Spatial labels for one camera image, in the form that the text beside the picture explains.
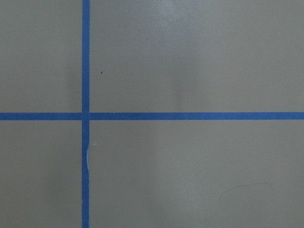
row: gray floor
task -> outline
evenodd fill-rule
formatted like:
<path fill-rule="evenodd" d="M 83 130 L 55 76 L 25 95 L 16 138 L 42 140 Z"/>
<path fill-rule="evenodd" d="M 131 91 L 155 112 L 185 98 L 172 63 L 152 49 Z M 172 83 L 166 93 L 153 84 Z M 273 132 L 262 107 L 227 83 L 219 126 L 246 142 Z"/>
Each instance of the gray floor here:
<path fill-rule="evenodd" d="M 303 10 L 302 0 L 92 0 L 91 111 L 303 111 Z"/>
<path fill-rule="evenodd" d="M 81 1 L 0 2 L 0 112 L 81 111 Z M 304 1 L 91 0 L 91 112 L 302 112 Z M 92 121 L 91 228 L 303 228 L 303 121 Z M 81 227 L 80 121 L 0 122 L 0 227 Z"/>
<path fill-rule="evenodd" d="M 91 122 L 91 227 L 302 228 L 303 121 Z"/>
<path fill-rule="evenodd" d="M 81 122 L 0 122 L 0 227 L 81 227 Z"/>

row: gray surface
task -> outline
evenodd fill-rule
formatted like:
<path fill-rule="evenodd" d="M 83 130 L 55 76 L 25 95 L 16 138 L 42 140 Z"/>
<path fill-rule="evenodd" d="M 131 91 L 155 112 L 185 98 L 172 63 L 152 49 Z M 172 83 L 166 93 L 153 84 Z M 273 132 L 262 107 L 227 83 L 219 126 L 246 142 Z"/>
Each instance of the gray surface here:
<path fill-rule="evenodd" d="M 81 111 L 81 1 L 0 1 L 0 112 Z"/>
<path fill-rule="evenodd" d="M 304 1 L 91 5 L 91 111 L 303 111 Z"/>
<path fill-rule="evenodd" d="M 81 123 L 0 122 L 0 227 L 81 227 Z"/>
<path fill-rule="evenodd" d="M 302 121 L 92 121 L 91 228 L 304 227 Z"/>

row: tape strip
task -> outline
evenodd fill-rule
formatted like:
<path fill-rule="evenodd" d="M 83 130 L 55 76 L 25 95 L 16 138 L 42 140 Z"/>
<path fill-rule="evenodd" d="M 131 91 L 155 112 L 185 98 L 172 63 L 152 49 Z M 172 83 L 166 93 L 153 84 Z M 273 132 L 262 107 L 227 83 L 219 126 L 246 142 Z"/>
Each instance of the tape strip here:
<path fill-rule="evenodd" d="M 304 112 L 90 113 L 90 120 L 303 120 Z"/>
<path fill-rule="evenodd" d="M 82 120 L 81 113 L 0 113 L 0 120 Z"/>
<path fill-rule="evenodd" d="M 82 228 L 89 228 L 90 0 L 82 1 Z"/>

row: vertical tape strip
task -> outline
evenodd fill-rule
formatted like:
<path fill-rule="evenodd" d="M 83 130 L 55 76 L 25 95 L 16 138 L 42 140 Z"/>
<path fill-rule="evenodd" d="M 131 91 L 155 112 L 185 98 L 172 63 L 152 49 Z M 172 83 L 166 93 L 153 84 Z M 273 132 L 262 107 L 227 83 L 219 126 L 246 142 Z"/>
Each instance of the vertical tape strip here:
<path fill-rule="evenodd" d="M 82 228 L 89 228 L 90 0 L 82 2 Z"/>

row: blue painter's tape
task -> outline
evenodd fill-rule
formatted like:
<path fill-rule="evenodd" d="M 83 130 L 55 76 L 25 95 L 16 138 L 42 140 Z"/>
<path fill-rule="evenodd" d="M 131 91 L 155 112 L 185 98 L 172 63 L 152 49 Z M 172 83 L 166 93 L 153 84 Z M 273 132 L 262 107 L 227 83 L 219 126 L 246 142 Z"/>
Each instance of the blue painter's tape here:
<path fill-rule="evenodd" d="M 82 120 L 81 113 L 0 113 L 0 120 Z"/>
<path fill-rule="evenodd" d="M 303 112 L 91 113 L 91 120 L 303 120 Z"/>
<path fill-rule="evenodd" d="M 90 0 L 82 1 L 82 228 L 89 228 Z"/>

